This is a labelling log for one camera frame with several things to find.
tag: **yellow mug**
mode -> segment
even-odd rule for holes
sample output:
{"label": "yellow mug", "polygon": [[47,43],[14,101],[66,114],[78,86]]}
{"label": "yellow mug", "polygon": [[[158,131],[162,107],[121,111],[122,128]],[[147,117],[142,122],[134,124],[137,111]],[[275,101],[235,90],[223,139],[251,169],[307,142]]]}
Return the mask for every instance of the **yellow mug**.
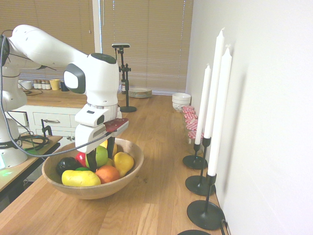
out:
{"label": "yellow mug", "polygon": [[51,88],[56,91],[60,89],[60,80],[59,79],[53,79],[50,80]]}

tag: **white candle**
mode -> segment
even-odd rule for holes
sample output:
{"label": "white candle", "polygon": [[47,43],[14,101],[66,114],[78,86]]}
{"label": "white candle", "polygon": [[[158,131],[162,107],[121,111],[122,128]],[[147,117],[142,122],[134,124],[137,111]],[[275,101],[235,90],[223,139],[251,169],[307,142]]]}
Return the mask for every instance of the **white candle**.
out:
{"label": "white candle", "polygon": [[207,106],[207,97],[208,97],[209,86],[210,86],[210,77],[211,77],[211,69],[210,69],[210,66],[207,65],[204,71],[204,80],[203,80],[203,88],[202,88],[195,144],[200,144],[201,142],[203,121],[204,121],[205,109]]}
{"label": "white candle", "polygon": [[221,75],[220,75],[218,96],[217,96],[217,101],[216,101],[216,110],[215,110],[215,116],[214,116],[210,159],[209,159],[209,164],[207,168],[207,174],[210,176],[216,175],[216,167],[217,167],[217,161],[218,161],[219,151],[220,151],[223,119],[224,119],[224,112],[225,112],[225,106],[226,106],[231,59],[232,57],[229,53],[229,48],[227,48],[225,54],[222,57]]}
{"label": "white candle", "polygon": [[210,138],[212,134],[213,117],[215,113],[217,88],[219,85],[223,48],[224,48],[224,36],[223,36],[223,29],[222,29],[220,31],[220,34],[216,38],[216,44],[215,44],[215,54],[214,54],[214,61],[213,61],[210,95],[209,95],[209,102],[207,105],[207,113],[206,113],[205,128],[204,128],[204,137],[206,139]]}

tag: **red apple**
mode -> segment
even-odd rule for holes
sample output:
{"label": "red apple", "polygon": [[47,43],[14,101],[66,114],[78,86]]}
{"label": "red apple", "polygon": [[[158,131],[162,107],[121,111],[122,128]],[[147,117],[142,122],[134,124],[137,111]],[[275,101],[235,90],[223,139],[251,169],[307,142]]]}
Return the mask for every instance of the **red apple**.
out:
{"label": "red apple", "polygon": [[80,163],[80,165],[82,165],[83,167],[87,167],[86,166],[86,153],[81,153],[79,152],[75,159]]}

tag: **robot camera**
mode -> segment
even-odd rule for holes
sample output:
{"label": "robot camera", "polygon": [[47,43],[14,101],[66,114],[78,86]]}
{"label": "robot camera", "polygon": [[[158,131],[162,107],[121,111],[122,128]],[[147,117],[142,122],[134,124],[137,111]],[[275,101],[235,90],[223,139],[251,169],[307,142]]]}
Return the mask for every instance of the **robot camera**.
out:
{"label": "robot camera", "polygon": [[129,43],[113,43],[113,48],[129,48],[131,45]]}

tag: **white cabinet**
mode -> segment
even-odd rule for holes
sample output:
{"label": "white cabinet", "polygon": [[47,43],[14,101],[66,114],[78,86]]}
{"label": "white cabinet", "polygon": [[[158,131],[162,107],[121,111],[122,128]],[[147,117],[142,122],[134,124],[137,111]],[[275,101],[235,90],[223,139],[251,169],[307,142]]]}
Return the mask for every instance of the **white cabinet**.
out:
{"label": "white cabinet", "polygon": [[[59,141],[60,147],[65,146],[75,141],[75,127],[78,125],[75,122],[75,115],[80,111],[79,108],[62,108],[62,107],[49,107],[49,106],[33,106],[25,105],[10,114],[18,120],[27,129],[33,131],[34,134],[43,135],[42,122],[44,125],[49,125],[54,136],[62,136]],[[26,130],[19,126],[19,132],[24,133]],[[27,179],[35,181],[41,176],[41,168],[39,166]]]}

